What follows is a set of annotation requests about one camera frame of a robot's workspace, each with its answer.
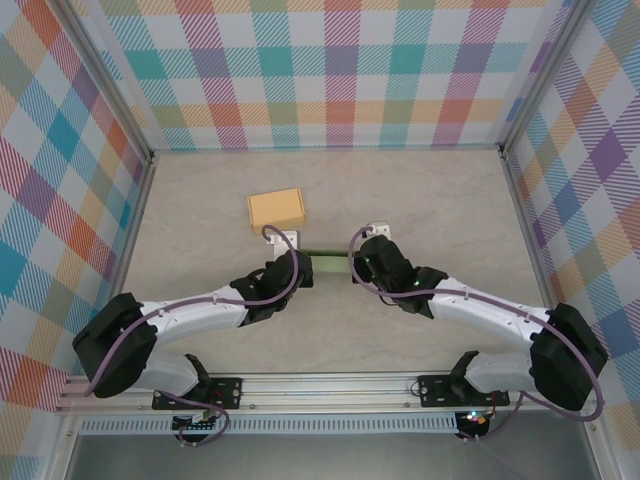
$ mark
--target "green object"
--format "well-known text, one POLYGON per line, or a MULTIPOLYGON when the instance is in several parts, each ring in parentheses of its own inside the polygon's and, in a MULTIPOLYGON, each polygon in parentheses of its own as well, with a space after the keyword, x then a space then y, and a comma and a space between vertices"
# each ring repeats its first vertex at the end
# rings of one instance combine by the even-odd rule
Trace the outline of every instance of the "green object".
POLYGON ((302 250, 311 257, 313 273, 351 274, 347 252, 337 250, 302 250))

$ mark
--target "gray floor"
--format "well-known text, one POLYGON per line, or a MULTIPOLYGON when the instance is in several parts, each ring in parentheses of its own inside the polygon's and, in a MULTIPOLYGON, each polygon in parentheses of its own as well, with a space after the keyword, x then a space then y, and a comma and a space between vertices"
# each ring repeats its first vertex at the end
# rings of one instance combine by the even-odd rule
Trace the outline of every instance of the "gray floor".
MULTIPOLYGON (((270 247, 249 227, 248 195, 302 189, 304 248, 346 249, 374 220, 414 265, 517 302, 541 304, 495 151, 163 154, 125 291, 169 300, 215 290, 263 266, 270 247)), ((499 338, 385 307, 348 275, 318 274, 268 321, 212 331, 168 350, 210 372, 440 370, 499 338)))

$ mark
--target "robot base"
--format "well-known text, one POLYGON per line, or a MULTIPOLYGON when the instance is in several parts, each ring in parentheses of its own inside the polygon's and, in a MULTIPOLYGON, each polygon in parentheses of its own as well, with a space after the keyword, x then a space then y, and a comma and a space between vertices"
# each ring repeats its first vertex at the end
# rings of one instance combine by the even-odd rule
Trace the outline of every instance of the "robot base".
POLYGON ((456 424, 458 425, 458 430, 460 433, 456 433, 455 436, 459 438, 469 438, 475 437, 484 437, 487 433, 489 433, 489 426, 491 425, 491 420, 487 419, 484 422, 480 423, 477 421, 469 420, 467 414, 465 413, 456 413, 456 424))
MULTIPOLYGON (((206 403, 211 403, 225 410, 238 410, 242 397, 241 378, 215 378, 210 377, 211 398, 206 403)), ((202 410, 200 407, 192 407, 184 403, 176 402, 162 392, 154 392, 151 401, 153 410, 202 410)))
POLYGON ((492 407, 494 401, 497 407, 509 405, 508 392, 465 391, 461 399, 454 393, 450 375, 420 375, 417 390, 422 407, 492 407))

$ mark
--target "white bracket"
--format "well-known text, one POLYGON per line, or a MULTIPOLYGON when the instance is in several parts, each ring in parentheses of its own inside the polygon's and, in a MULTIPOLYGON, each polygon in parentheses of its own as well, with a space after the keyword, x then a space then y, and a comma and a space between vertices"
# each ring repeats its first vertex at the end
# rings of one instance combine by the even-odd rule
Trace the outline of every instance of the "white bracket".
POLYGON ((371 227, 371 230, 365 232, 364 235, 366 238, 384 235, 387 239, 391 240, 391 228, 387 222, 371 222, 367 224, 367 227, 371 227))
MULTIPOLYGON (((298 232, 295 230, 286 230, 282 233, 287 236, 287 239, 289 239, 291 245, 293 245, 293 248, 298 250, 298 232)), ((274 260, 276 260, 279 256, 284 255, 289 250, 289 247, 287 247, 287 244, 284 242, 284 240, 280 237, 280 235, 276 233, 271 233, 269 235, 267 244, 273 245, 274 260)))

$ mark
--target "black mounting bracket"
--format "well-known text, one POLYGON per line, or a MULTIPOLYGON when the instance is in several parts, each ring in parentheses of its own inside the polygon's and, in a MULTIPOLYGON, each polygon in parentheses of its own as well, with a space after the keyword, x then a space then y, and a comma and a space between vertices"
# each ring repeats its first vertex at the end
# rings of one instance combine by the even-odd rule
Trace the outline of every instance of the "black mounting bracket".
MULTIPOLYGON (((242 400, 241 378, 211 378, 211 399, 209 403, 225 410, 238 410, 242 400)), ((202 410, 185 403, 176 402, 164 396, 161 392, 154 392, 151 402, 153 410, 202 410)))
POLYGON ((492 407, 495 396, 497 407, 509 405, 508 392, 492 394, 476 392, 460 399, 452 389, 449 375, 420 375, 417 393, 422 407, 492 407))

